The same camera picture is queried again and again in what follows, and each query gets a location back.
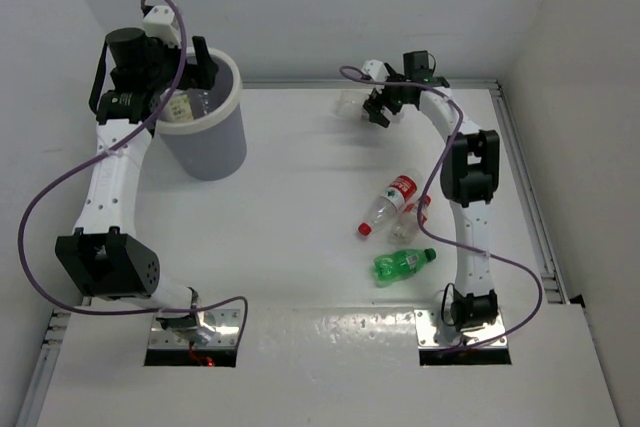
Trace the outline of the clear bottle white cap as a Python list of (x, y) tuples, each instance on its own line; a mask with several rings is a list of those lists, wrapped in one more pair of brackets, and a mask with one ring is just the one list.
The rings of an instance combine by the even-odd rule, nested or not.
[(159, 118), (170, 123), (186, 123), (208, 115), (214, 110), (211, 92), (203, 89), (176, 90)]

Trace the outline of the clear bottle red-white label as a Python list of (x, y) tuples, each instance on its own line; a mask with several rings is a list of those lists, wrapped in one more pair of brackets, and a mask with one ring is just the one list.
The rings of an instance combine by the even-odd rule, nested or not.
[(371, 204), (357, 227), (358, 235), (368, 238), (391, 224), (415, 196), (422, 179), (422, 174), (414, 168), (396, 176)]

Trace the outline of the small clear red-label bottle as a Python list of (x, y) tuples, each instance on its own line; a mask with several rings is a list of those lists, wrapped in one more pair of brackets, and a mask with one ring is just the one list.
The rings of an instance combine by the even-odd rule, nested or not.
[(389, 233), (388, 240), (392, 245), (409, 245), (420, 231), (420, 226), (426, 223), (431, 198), (428, 195), (424, 197), (422, 210), (419, 210), (420, 201), (420, 198), (411, 200), (403, 208)]

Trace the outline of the green plastic bottle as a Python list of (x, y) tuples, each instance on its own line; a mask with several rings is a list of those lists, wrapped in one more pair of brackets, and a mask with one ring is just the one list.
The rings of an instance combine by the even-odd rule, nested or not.
[(433, 248), (404, 249), (380, 255), (373, 261), (373, 277), (379, 286), (408, 279), (437, 258)]

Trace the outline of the large clear blue-label bottle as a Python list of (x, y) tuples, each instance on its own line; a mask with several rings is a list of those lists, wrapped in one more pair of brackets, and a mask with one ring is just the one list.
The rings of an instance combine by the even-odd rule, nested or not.
[(344, 90), (334, 104), (333, 113), (343, 119), (368, 121), (369, 114), (364, 109), (364, 103), (370, 93), (363, 90)]

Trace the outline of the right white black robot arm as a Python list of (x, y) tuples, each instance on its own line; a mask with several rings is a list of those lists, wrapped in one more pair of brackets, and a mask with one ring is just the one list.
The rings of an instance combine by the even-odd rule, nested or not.
[(457, 271), (450, 304), (450, 326), (456, 331), (492, 324), (498, 300), (490, 274), (489, 207), (499, 185), (500, 137), (465, 118), (446, 79), (435, 75), (435, 61), (427, 51), (403, 55), (404, 71), (387, 62), (368, 60), (363, 78), (374, 90), (365, 102), (370, 121), (389, 125), (413, 105), (425, 115), (445, 142), (438, 164), (440, 187), (449, 201), (455, 223)]

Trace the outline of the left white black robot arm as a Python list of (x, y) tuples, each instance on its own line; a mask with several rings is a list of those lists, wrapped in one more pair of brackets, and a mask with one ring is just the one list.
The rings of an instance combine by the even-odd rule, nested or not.
[(214, 318), (199, 311), (199, 295), (160, 272), (156, 253), (135, 234), (135, 203), (144, 156), (155, 128), (143, 123), (173, 82), (180, 61), (178, 34), (121, 28), (106, 35), (89, 100), (96, 115), (97, 153), (83, 210), (55, 254), (85, 297), (123, 300), (157, 309), (160, 327), (190, 346), (216, 336)]

